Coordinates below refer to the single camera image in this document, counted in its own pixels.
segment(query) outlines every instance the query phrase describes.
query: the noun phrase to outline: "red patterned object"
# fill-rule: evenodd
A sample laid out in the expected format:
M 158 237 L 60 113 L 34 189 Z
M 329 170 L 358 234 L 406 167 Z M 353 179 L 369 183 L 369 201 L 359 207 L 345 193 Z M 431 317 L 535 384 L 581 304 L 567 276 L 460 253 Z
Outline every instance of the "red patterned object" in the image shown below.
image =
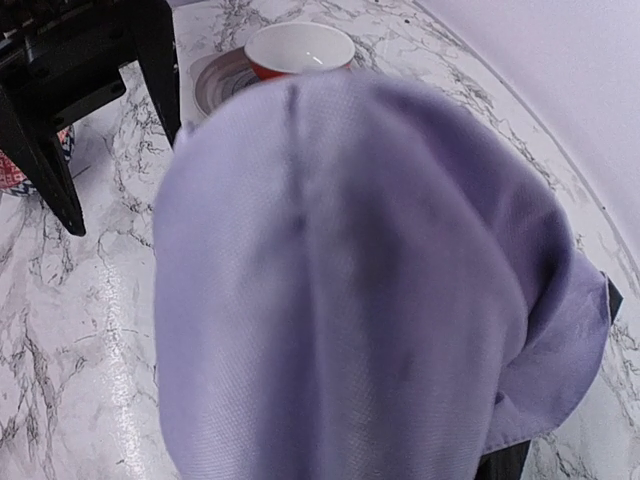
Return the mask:
M 74 144 L 73 127 L 58 132 L 65 159 L 71 159 Z M 15 196 L 28 196 L 36 193 L 27 176 L 0 150 L 0 192 Z

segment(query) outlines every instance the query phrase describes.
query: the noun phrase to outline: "marble countertop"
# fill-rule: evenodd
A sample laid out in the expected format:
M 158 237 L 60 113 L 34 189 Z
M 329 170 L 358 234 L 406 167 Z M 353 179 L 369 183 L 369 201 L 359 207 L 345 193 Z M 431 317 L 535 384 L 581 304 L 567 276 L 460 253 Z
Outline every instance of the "marble countertop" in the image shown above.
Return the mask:
M 625 296 L 601 372 L 537 441 L 525 478 L 640 479 L 640 282 L 634 260 L 562 148 L 474 52 L 409 0 L 218 0 L 176 11 L 185 120 L 189 67 L 286 20 L 337 26 L 362 67 L 419 79 L 512 145 L 566 208 L 578 248 Z M 177 479 L 160 434 L 153 343 L 153 199 L 171 152 L 137 67 L 79 122 L 72 170 L 88 234 L 37 199 L 0 201 L 0 478 Z

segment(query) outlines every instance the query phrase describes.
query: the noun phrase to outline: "gray marble veining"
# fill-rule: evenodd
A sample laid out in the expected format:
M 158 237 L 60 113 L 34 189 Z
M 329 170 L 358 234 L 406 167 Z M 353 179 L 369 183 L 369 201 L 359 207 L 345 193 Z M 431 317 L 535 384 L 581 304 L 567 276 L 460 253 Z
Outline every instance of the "gray marble veining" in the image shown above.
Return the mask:
M 545 128 L 473 53 L 409 0 L 218 0 L 175 15 L 185 120 L 190 66 L 261 26 L 313 20 L 354 38 L 357 63 L 426 82 L 517 150 L 566 208 L 576 243 L 625 296 L 601 373 L 527 478 L 640 479 L 640 288 L 634 260 Z M 175 479 L 157 419 L 153 198 L 169 146 L 140 72 L 121 100 L 77 125 L 73 160 L 88 235 L 63 232 L 37 199 L 0 202 L 0 478 Z

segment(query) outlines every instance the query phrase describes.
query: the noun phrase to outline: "plate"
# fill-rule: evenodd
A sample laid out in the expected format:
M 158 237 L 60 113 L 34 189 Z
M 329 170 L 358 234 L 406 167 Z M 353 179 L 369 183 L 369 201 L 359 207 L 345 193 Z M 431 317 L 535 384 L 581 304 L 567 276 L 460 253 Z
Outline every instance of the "plate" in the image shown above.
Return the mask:
M 213 111 L 238 92 L 258 83 L 244 49 L 238 48 L 209 61 L 194 87 L 195 103 L 203 115 Z

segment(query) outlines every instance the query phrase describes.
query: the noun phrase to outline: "towel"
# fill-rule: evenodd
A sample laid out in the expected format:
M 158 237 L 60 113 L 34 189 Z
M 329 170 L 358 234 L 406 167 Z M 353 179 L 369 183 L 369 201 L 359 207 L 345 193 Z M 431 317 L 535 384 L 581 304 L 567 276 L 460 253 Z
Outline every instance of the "towel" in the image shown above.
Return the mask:
M 184 129 L 154 214 L 184 480 L 472 479 L 592 383 L 606 279 L 533 171 L 424 85 L 267 82 Z

